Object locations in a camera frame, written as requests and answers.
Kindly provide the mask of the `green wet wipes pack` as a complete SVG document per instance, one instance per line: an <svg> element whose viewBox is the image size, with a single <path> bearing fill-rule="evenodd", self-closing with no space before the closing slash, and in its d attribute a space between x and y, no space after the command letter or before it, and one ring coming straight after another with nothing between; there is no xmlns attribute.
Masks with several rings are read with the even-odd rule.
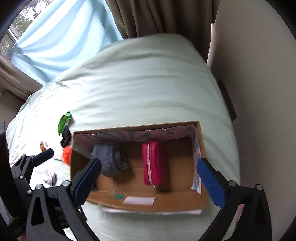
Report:
<svg viewBox="0 0 296 241"><path fill-rule="evenodd" d="M62 134L62 132L69 126L70 122L72 121L72 114L71 112L67 112L62 115L61 119L58 123L58 135Z"/></svg>

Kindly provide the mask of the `black small soft item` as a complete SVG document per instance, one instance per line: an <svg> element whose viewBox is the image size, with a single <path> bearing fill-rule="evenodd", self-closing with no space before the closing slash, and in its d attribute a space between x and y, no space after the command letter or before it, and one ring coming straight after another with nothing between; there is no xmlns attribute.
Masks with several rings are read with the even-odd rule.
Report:
<svg viewBox="0 0 296 241"><path fill-rule="evenodd" d="M62 132L62 140L60 141L60 144L62 146L62 148L66 148L67 146L70 145L71 140L72 140L72 135L71 132L69 131L69 129L64 129Z"/></svg>

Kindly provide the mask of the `small brown plush toy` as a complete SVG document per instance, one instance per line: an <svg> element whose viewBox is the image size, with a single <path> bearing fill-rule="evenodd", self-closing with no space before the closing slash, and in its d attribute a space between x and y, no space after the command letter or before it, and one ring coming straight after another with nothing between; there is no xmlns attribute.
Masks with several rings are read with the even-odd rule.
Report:
<svg viewBox="0 0 296 241"><path fill-rule="evenodd" d="M41 142L40 142L40 150L41 150L42 152L48 150L48 145L47 145L46 142L44 142L44 141L41 141Z"/></svg>

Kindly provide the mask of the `orange fuzzy ball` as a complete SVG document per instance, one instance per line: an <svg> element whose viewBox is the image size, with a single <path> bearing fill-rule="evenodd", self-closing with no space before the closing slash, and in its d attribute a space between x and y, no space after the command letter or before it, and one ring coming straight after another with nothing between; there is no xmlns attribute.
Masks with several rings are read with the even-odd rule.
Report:
<svg viewBox="0 0 296 241"><path fill-rule="evenodd" d="M62 161L68 166L70 166L71 153L72 153L72 149L70 146L63 148Z"/></svg>

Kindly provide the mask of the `grey rolled sock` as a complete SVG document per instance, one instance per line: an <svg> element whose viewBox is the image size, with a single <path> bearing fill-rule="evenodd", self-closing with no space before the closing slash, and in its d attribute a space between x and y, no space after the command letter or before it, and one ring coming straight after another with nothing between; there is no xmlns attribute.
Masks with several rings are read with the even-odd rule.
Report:
<svg viewBox="0 0 296 241"><path fill-rule="evenodd" d="M121 154L117 142L107 141L95 144L91 156L101 161L101 172L105 177L119 175L128 168L128 161Z"/></svg>

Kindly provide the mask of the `brown left curtain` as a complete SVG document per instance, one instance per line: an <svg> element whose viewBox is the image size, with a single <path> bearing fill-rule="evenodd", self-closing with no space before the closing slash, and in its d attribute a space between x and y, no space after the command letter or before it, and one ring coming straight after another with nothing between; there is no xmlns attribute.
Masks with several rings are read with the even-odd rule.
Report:
<svg viewBox="0 0 296 241"><path fill-rule="evenodd" d="M26 100L43 87L1 56L1 85L19 99Z"/></svg>

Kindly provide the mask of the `brown curtain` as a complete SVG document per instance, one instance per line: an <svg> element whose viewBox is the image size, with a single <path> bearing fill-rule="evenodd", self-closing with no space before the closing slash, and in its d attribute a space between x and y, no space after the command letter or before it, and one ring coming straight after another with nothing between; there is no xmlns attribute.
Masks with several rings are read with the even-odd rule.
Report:
<svg viewBox="0 0 296 241"><path fill-rule="evenodd" d="M124 39L153 34L179 34L192 42L207 60L216 0L107 0L115 24Z"/></svg>
<svg viewBox="0 0 296 241"><path fill-rule="evenodd" d="M1 56L1 85L19 99L26 100L43 87Z"/></svg>

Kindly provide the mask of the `cardboard storage box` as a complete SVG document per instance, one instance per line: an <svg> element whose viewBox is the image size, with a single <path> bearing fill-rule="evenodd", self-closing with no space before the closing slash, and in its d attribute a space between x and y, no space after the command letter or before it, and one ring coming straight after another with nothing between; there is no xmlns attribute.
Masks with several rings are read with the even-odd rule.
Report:
<svg viewBox="0 0 296 241"><path fill-rule="evenodd" d="M153 140L161 142L168 165L168 181L145 184L147 164L144 148ZM208 192L197 172L197 162L206 156L198 121L129 126L75 132L71 143L70 175L82 170L96 144L115 142L127 159L122 173L99 175L87 200L112 211L153 214L200 213L208 205Z"/></svg>

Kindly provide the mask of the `pink zip pouch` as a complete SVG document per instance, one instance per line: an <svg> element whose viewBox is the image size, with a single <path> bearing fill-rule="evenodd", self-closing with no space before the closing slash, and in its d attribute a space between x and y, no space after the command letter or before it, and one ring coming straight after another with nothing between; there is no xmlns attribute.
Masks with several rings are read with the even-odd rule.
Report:
<svg viewBox="0 0 296 241"><path fill-rule="evenodd" d="M163 142L151 140L142 143L144 184L161 186L169 180L169 168Z"/></svg>

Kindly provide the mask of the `light blue window cloth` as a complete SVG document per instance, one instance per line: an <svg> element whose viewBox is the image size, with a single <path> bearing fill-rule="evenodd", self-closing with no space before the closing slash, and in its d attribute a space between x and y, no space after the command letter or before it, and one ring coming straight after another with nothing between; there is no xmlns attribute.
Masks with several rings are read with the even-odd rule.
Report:
<svg viewBox="0 0 296 241"><path fill-rule="evenodd" d="M10 62L42 85L122 36L105 1L56 1L9 51Z"/></svg>

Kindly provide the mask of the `pale green bed sheet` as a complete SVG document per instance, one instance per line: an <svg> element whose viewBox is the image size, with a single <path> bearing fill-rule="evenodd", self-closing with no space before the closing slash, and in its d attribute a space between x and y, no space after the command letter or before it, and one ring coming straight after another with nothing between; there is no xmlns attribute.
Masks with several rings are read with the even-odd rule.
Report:
<svg viewBox="0 0 296 241"><path fill-rule="evenodd" d="M236 138L218 84L192 43L157 34L118 41L64 71L28 97L8 124L10 163L60 152L57 125L70 112L71 132L199 121L207 159L228 180L240 181Z"/></svg>

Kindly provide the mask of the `brown right curtain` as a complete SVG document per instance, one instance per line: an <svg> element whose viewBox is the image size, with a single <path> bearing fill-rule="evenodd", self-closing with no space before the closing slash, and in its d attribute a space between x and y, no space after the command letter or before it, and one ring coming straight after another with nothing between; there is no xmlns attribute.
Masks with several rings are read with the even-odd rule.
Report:
<svg viewBox="0 0 296 241"><path fill-rule="evenodd" d="M179 34L192 42L207 60L216 0L107 0L115 24L124 39L153 34Z"/></svg>

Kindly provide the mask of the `window frame with glass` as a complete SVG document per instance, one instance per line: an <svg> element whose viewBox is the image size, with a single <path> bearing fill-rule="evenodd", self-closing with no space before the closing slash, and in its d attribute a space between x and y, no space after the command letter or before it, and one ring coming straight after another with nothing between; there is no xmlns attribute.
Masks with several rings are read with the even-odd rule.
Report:
<svg viewBox="0 0 296 241"><path fill-rule="evenodd" d="M32 0L16 16L4 36L1 38L1 56L10 61L8 52L20 39L33 20L53 3L52 0Z"/></svg>

